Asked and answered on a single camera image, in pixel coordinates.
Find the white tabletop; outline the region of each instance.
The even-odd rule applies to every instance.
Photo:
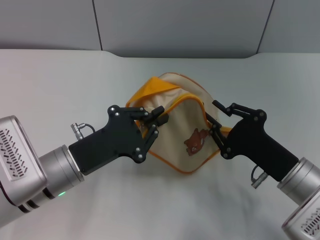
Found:
[[[177,72],[225,105],[268,114],[266,132],[320,166],[320,54],[247,59],[121,58],[103,51],[0,50],[0,117],[16,115],[39,156],[75,142],[70,124],[96,129],[151,76]],[[232,127],[239,120],[220,114]],[[85,182],[0,230],[1,240],[285,240],[297,205],[269,177],[251,187],[254,163],[215,157],[182,175],[148,156],[118,158]]]

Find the black cable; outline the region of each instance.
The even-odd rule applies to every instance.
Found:
[[[90,124],[85,123],[84,125],[91,128],[94,133],[96,132],[95,128],[93,126],[91,126]]]
[[[256,165],[251,172],[251,182],[254,183],[256,179],[254,178],[255,170],[258,168],[258,165]]]

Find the cream fabric bag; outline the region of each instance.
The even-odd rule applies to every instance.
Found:
[[[190,174],[219,152],[209,134],[211,123],[206,118],[207,112],[218,120],[213,100],[192,79],[169,72],[150,78],[126,107],[144,107],[148,112],[164,107],[169,120],[158,128],[159,136],[149,153],[179,172]],[[221,131],[227,135],[230,128],[222,127]]]

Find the cable connector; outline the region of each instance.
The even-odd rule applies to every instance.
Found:
[[[251,172],[251,182],[252,182],[251,186],[254,187],[255,189],[257,189],[260,186],[260,184],[262,184],[262,182],[266,180],[268,177],[268,174],[266,172],[263,172],[258,176],[257,179],[255,179],[254,174],[257,168],[258,168],[258,165],[256,165]]]
[[[80,129],[83,129],[85,126],[86,125],[84,123],[78,125],[76,122],[72,123],[70,126],[78,141],[84,138],[84,135],[81,133]]]
[[[84,127],[89,127],[92,129],[93,132],[96,132],[96,130],[94,129],[93,126],[91,126],[90,124],[87,124],[87,123],[80,123],[80,124],[77,124],[76,122],[75,123],[72,123],[71,124],[71,128],[73,130],[73,133],[75,134],[75,137],[76,139],[79,141],[81,139],[84,138],[84,135],[81,133],[80,129],[83,129]]]

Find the black bracket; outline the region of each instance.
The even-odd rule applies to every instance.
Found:
[[[164,114],[163,106],[147,112],[143,107],[110,106],[105,127],[71,144],[69,150],[80,171],[88,175],[113,160],[126,156],[140,164],[159,131],[157,127],[168,122],[169,116]],[[148,128],[143,137],[135,120]]]
[[[232,159],[237,155],[244,155],[278,182],[299,161],[265,132],[264,125],[267,120],[265,111],[254,110],[236,103],[226,108],[217,100],[212,103],[229,117],[231,115],[242,117],[228,136],[224,137],[220,132],[220,123],[207,114],[208,121],[212,123],[211,136],[220,148],[223,158]]]

